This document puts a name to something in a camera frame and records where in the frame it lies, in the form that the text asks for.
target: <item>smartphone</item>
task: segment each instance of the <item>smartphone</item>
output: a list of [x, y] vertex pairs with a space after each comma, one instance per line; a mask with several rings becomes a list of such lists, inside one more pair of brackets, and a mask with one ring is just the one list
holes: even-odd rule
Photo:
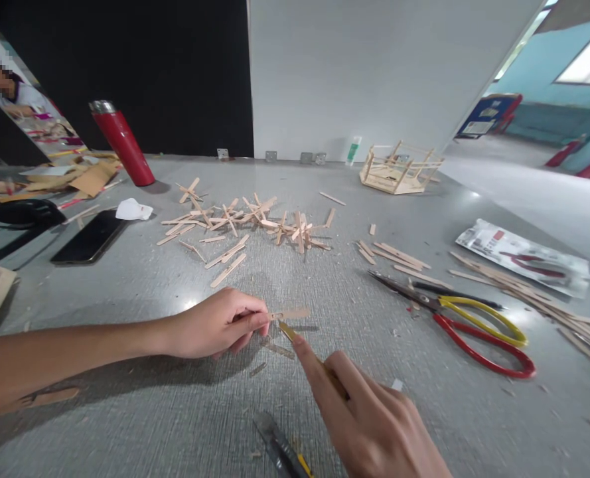
[[51, 258], [52, 264], [93, 264], [128, 223], [126, 219], [115, 217], [115, 209], [99, 212]]

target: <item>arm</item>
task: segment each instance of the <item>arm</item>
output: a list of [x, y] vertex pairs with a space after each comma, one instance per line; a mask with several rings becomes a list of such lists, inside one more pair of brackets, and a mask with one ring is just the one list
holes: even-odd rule
[[265, 303], [223, 289], [164, 319], [47, 329], [0, 337], [0, 407], [48, 385], [145, 355], [186, 359], [237, 353], [254, 331], [268, 333]]
[[325, 364], [348, 391], [350, 400], [344, 402], [304, 338], [297, 336], [293, 346], [349, 476], [451, 478], [409, 398], [335, 352]]

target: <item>red water bottle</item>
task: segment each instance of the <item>red water bottle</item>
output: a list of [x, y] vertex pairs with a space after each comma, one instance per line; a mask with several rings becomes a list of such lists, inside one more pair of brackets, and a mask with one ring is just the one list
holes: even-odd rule
[[133, 184], [136, 186], [153, 184], [155, 178], [151, 168], [122, 113], [116, 111], [113, 103], [106, 100], [91, 102], [89, 107], [104, 137], [133, 179]]

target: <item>red handle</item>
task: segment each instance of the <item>red handle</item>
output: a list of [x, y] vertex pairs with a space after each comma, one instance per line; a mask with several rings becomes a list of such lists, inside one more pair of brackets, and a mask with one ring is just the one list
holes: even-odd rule
[[[434, 317], [434, 320], [436, 320], [436, 322], [445, 330], [445, 332], [447, 332], [452, 340], [454, 340], [459, 347], [461, 347], [470, 357], [472, 357], [472, 359], [489, 368], [491, 371], [507, 375], [512, 378], [531, 378], [536, 375], [536, 366], [534, 365], [534, 362], [532, 362], [525, 352], [518, 350], [513, 345], [509, 345], [507, 342], [503, 342], [502, 340], [497, 339], [488, 333], [482, 332], [475, 327], [471, 327], [470, 325], [455, 322], [444, 315], [436, 313], [432, 317]], [[456, 330], [454, 329], [458, 329], [461, 332], [473, 335], [477, 339], [489, 342], [492, 345], [500, 347], [507, 353], [510, 353], [518, 359], [518, 362], [520, 362], [522, 365], [522, 370], [504, 368], [496, 363], [493, 363], [488, 358], [483, 357], [481, 354], [472, 349], [468, 344], [466, 344], [466, 342], [461, 338], [460, 335], [456, 333]]]

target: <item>floor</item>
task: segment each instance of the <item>floor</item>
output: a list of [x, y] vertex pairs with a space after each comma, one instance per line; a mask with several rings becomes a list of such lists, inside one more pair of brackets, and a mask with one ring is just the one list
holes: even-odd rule
[[590, 179], [545, 167], [556, 151], [506, 136], [458, 139], [440, 171], [590, 261]]

